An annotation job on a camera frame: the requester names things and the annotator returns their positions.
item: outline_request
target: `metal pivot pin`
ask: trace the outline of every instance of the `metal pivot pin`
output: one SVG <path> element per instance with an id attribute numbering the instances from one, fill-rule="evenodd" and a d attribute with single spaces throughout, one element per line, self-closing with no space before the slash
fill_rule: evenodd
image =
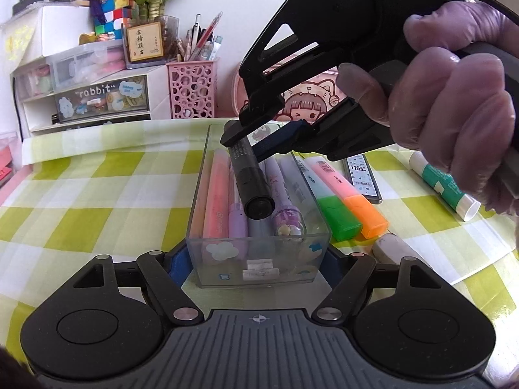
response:
<path id="1" fill-rule="evenodd" d="M 339 320 L 342 315 L 341 311 L 335 307 L 322 307 L 317 311 L 318 318 L 329 322 Z"/>
<path id="2" fill-rule="evenodd" d="M 191 307 L 180 307 L 173 312 L 173 317 L 181 321 L 192 321 L 198 317 L 198 310 Z"/>

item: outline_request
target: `table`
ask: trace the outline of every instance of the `table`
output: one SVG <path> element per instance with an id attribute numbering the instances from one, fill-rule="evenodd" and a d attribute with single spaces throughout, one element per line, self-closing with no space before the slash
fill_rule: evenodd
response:
<path id="1" fill-rule="evenodd" d="M 96 254 L 129 261 L 175 246 L 185 236 L 207 127 L 224 121 L 132 122 L 26 140 L 24 162 L 33 172 L 0 206 L 0 343 L 24 360 L 19 332 L 25 318 Z M 519 365 L 514 222 L 481 210 L 463 223 L 408 170 L 409 155 L 396 147 L 368 154 L 384 198 L 379 209 L 391 231 L 495 324 L 497 347 L 487 374 L 502 382 Z M 372 243 L 358 239 L 336 246 L 369 252 Z M 312 284 L 279 288 L 209 290 L 198 288 L 191 275 L 183 290 L 208 313 L 311 311 L 330 289 L 318 277 Z"/>

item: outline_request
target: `rubik's cube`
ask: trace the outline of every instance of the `rubik's cube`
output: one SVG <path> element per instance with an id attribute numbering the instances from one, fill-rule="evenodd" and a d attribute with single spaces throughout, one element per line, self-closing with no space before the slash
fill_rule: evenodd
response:
<path id="1" fill-rule="evenodd" d="M 95 34 L 107 33 L 115 39 L 122 39 L 122 27 L 128 26 L 132 19 L 137 18 L 137 4 L 134 0 L 101 0 L 106 23 L 104 25 L 98 19 L 94 19 Z"/>

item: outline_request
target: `ribbed rubber pad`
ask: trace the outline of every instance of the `ribbed rubber pad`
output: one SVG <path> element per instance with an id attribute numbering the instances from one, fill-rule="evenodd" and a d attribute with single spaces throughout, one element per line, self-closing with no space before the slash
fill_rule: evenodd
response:
<path id="1" fill-rule="evenodd" d="M 404 381 L 376 369 L 337 328 L 301 310 L 216 310 L 172 332 L 148 363 L 91 383 L 40 381 L 49 389 L 489 389 L 477 377 L 445 384 Z"/>

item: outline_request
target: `finger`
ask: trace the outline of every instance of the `finger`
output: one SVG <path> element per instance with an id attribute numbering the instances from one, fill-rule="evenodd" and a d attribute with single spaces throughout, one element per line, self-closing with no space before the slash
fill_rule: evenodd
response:
<path id="1" fill-rule="evenodd" d="M 461 190 L 487 206 L 498 202 L 499 195 L 486 190 L 510 147 L 514 126 L 512 98 L 501 90 L 472 113 L 456 140 L 451 175 Z"/>
<path id="2" fill-rule="evenodd" d="M 502 91 L 504 70 L 499 58 L 491 54 L 463 58 L 434 101 L 418 141 L 429 163 L 448 172 L 463 125 L 474 111 Z"/>
<path id="3" fill-rule="evenodd" d="M 459 58 L 437 46 L 419 53 L 389 97 L 393 140 L 404 148 L 419 149 L 418 139 L 427 115 L 445 87 Z"/>
<path id="4" fill-rule="evenodd" d="M 404 23 L 404 35 L 418 52 L 430 46 L 456 51 L 483 41 L 519 56 L 519 27 L 482 2 L 449 1 L 430 15 L 413 15 Z"/>
<path id="5" fill-rule="evenodd" d="M 341 64 L 338 70 L 336 85 L 339 89 L 356 100 L 373 121 L 389 125 L 388 101 L 380 84 L 355 64 Z"/>
<path id="6" fill-rule="evenodd" d="M 512 196 L 498 177 L 490 178 L 484 194 L 485 197 L 481 199 L 483 201 L 480 201 L 487 210 L 493 209 L 498 214 L 515 216 L 519 214 L 519 200 Z"/>

